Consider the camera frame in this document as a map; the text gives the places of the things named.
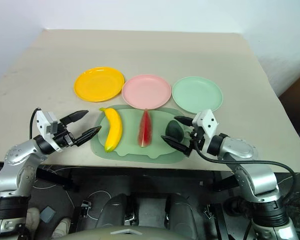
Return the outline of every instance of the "sneaker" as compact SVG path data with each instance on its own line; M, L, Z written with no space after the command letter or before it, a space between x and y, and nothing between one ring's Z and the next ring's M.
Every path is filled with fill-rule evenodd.
M34 239L36 230L40 222L40 211L36 207L28 208L26 211L25 227L31 233L31 238Z
M52 233L51 238L57 239L57 238L68 235L70 224L71 224L70 218L68 218L68 217L63 218L59 222L58 226L56 226L55 230Z

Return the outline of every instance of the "green placemat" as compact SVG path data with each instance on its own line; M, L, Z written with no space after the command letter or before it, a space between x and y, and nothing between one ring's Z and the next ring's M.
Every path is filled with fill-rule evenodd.
M161 138L161 135L165 135L168 123L174 119L174 116L182 116L181 112L167 107L150 110L152 141L147 147L139 147L137 141L139 124L144 111L129 105L114 105L109 108L116 109L121 116L122 137L114 151L105 152L104 144L109 132L109 122L102 112L95 123L96 126L101 125L102 128L91 140L91 149L97 156L112 160L161 164L173 164L184 158L183 153L170 147ZM188 145L189 141L184 139L183 144Z

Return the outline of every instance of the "beige table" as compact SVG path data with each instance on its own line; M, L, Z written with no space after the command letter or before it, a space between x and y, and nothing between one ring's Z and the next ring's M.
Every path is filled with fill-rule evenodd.
M247 42L232 33L45 30L0 81L0 161L11 146L28 139L29 120L36 107L53 111L58 118L89 110L81 121L69 125L76 136L94 125L99 107L124 104L121 95L101 103L76 97L73 84L77 76L97 66L116 68L126 80L156 74L171 85L186 76L216 82L224 96L222 106L214 112L220 123L218 131L255 145L260 159L278 161L300 172L300 139ZM193 116L173 99L165 107ZM201 159L194 151L174 164L103 159L91 151L89 143L53 153L45 163L229 170Z

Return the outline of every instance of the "green plate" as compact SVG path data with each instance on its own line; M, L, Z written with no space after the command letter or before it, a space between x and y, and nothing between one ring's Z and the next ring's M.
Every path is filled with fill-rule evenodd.
M172 97L180 108L196 114L202 110L217 110L223 95L220 88L200 76L187 76L177 81L172 89Z
M165 135L168 123L174 119L174 116L182 116L181 112L167 107L149 110L152 123L151 144L147 147L139 147L139 124L144 111L129 105L114 105L109 108L116 109L121 116L122 137L114 151L105 152L104 144L109 132L109 122L102 112L95 123L102 128L91 140L91 149L97 156L112 160L161 164L173 164L184 158L183 153L170 147L161 138L161 135ZM189 141L184 139L183 143L188 145Z

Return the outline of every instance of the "toy banana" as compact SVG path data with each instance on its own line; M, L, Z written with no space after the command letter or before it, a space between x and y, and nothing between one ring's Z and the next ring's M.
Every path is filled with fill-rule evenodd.
M104 145L104 150L108 153L113 151L120 142L122 136L122 121L119 113L113 108L101 107L99 110L104 112L110 125Z

